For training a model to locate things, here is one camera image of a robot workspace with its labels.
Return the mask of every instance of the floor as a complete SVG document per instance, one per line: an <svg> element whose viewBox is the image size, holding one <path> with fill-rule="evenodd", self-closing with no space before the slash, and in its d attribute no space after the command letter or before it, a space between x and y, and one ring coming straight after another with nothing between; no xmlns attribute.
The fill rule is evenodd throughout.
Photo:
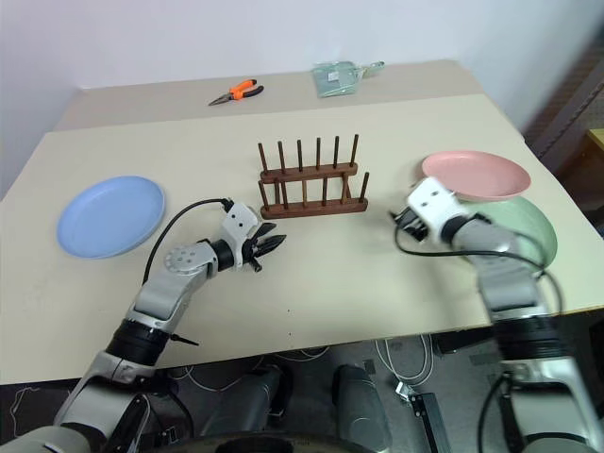
<svg viewBox="0 0 604 453"><path fill-rule="evenodd" d="M604 318L602 311L566 316L562 330L579 352L579 366L599 405L604 400L604 385L590 362L588 327ZM412 374L421 368L423 350L419 337L391 339L389 345L394 366L399 373ZM208 388L222 388L243 373L258 365L260 358L223 361L196 366L192 376ZM417 389L435 393L445 422L448 440L453 452L476 451L477 420L483 397L498 374L498 355L495 344L487 341L457 351L454 354L436 356L431 378ZM341 364L351 363L371 370L380 399L389 419L393 434L393 453L429 451L421 421L413 410L394 393L395 380L379 361L374 342L361 342L332 346L321 358L314 361L284 361L275 356L262 358L262 363L286 363L294 373L294 394L286 417L280 426L288 431L335 434L335 410L331 403L331 380L334 370ZM175 378L182 377L183 369L171 371ZM195 430L199 432L219 403L221 395L202 390L187 377L176 380L178 395L193 414ZM37 391L18 394L21 401L15 413L16 433L22 434L38 426L50 424L54 413L67 396L65 382L55 385L43 383ZM67 388L75 382L67 382ZM0 388L2 409L1 443L13 438L14 424L10 408L14 409L15 394L27 385ZM184 430L183 418L170 401L151 398L163 425L174 425ZM152 418L150 429L155 420ZM487 419L485 444L487 452L505 452L501 424L496 405Z"/></svg>

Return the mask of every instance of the black cable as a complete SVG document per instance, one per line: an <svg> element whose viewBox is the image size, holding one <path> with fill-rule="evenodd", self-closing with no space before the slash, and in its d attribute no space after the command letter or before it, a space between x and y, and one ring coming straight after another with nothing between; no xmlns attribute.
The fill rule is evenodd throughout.
<svg viewBox="0 0 604 453"><path fill-rule="evenodd" d="M484 437L484 422L487 418L487 410L489 410L489 406L491 405L491 401L495 396L497 389L501 386L504 381L509 380L510 378L503 374L497 378L497 380L491 386L491 390L487 393L486 398L484 398L484 402L482 403L482 409L480 409L480 417L478 418L478 435L477 435L477 445L478 445L478 453L483 453L484 445L483 445L483 437Z"/></svg>
<svg viewBox="0 0 604 453"><path fill-rule="evenodd" d="M159 429L161 429L161 432L165 431L166 427L161 422L161 419L159 418L158 413L156 412L155 408L151 404L151 398L149 398L149 396L147 396L147 401L149 401L149 410L151 411L151 413L153 413L153 416L155 417L155 420L158 422Z"/></svg>
<svg viewBox="0 0 604 453"><path fill-rule="evenodd" d="M195 433L195 426L193 424L193 418L191 417L191 413L189 412L187 407L184 405L184 403L182 401L180 401L180 398L178 398L178 396L176 396L176 394L172 391L172 389L167 389L167 392L168 392L168 396L170 396L170 398L175 402L175 404L178 406L180 411L182 411L183 415L187 419L189 436L192 439L194 437L194 433Z"/></svg>
<svg viewBox="0 0 604 453"><path fill-rule="evenodd" d="M176 221L187 211L192 210L198 206L207 205L209 203L222 203L225 207L225 210L229 210L233 206L233 202L227 198L210 198L208 200L196 201L195 203L191 203L191 205L187 206L183 210L181 210L177 215L175 215L172 220L168 223L166 228L163 229L158 239L155 241L153 248L151 249L151 253L149 254L149 258L147 259L147 264L144 266L144 275L143 275L143 285L149 279L149 272L151 272L151 264L153 264L153 258L155 254L158 252L158 248L161 245L161 241L166 237L170 228L176 223Z"/></svg>
<svg viewBox="0 0 604 453"><path fill-rule="evenodd" d="M554 294L556 295L558 315L562 316L562 312L564 309L564 299L562 296L562 290L560 289L560 285L554 276L552 276L543 265L539 264L536 261L530 260L529 258L525 258L522 255L518 255L510 252L497 252L494 250L460 250L460 251L452 251L452 252L419 252L416 250L409 250L403 247L398 240L398 232L401 231L401 228L398 226L394 227L394 244L396 248L398 248L401 252L406 253L408 255L415 255L417 257L470 257L470 256L481 256L481 257L500 257L500 258L511 258L513 260L519 260L530 264L531 266L538 269L541 274L546 277L554 290Z"/></svg>

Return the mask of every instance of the beige tabletop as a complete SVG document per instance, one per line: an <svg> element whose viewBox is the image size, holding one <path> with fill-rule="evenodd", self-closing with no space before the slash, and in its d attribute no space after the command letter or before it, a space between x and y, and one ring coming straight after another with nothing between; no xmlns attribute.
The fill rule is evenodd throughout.
<svg viewBox="0 0 604 453"><path fill-rule="evenodd" d="M119 257L71 257L55 232L76 194L112 176L149 177L166 194L162 226L202 198L230 196L258 209L258 142L269 166L277 166L277 140L294 164L295 141L302 140L305 159L312 159L311 144L320 136L328 161L334 135L347 159L355 133L361 136L360 171L371 172L368 210L277 221L277 232L288 237L261 259L264 270L225 271L209 281L177 329L201 346L169 344L160 366L487 324L467 262L404 256L393 245L388 210L404 205L421 159L449 149L487 151L527 169L532 185L526 198L558 234L550 269L566 309L601 306L604 244L482 93L72 128L44 137L2 204L1 382L81 376L140 286L158 232ZM358 176L350 180L353 195L360 184ZM310 188L316 196L318 185ZM288 186L291 199L300 198L298 189ZM331 187L334 196L340 189ZM159 256L211 236L223 216L217 208L187 214Z"/></svg>

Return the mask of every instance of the black cable on floor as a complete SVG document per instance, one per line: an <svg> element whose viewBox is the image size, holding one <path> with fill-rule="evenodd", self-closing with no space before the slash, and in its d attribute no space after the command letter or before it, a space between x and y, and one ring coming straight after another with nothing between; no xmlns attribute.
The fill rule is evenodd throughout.
<svg viewBox="0 0 604 453"><path fill-rule="evenodd" d="M486 398L484 398L484 402L482 403L482 409L480 409L480 417L478 418L478 435L477 435L478 453L484 452L484 445L483 445L484 422L486 421L487 411L489 410L491 401L493 401L493 397L495 396L495 393L497 392L497 390L499 389L501 384L509 379L510 378L505 374L498 377L497 380L491 386L491 390L489 391L489 393L487 393Z"/></svg>

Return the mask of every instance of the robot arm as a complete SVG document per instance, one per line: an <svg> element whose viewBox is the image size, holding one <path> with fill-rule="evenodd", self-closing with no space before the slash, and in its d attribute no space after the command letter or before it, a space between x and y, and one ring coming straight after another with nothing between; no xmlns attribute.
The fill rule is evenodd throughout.
<svg viewBox="0 0 604 453"><path fill-rule="evenodd" d="M39 428L2 447L11 451L126 452L136 445L150 406L145 383L168 340L184 340L175 329L191 296L218 272L241 269L277 248L284 235L264 238L275 224L258 225L256 214L241 203L230 206L219 238L171 250L163 266L141 287L106 350L99 352L63 403L53 427Z"/></svg>
<svg viewBox="0 0 604 453"><path fill-rule="evenodd" d="M425 179L408 201L411 212L395 220L416 239L428 236L455 251L519 252L513 232L473 217L434 178ZM476 267L502 368L510 377L508 399L525 451L553 451L550 446L537 449L552 440L604 451L596 412L549 315L535 269L510 257L469 253L467 258Z"/></svg>

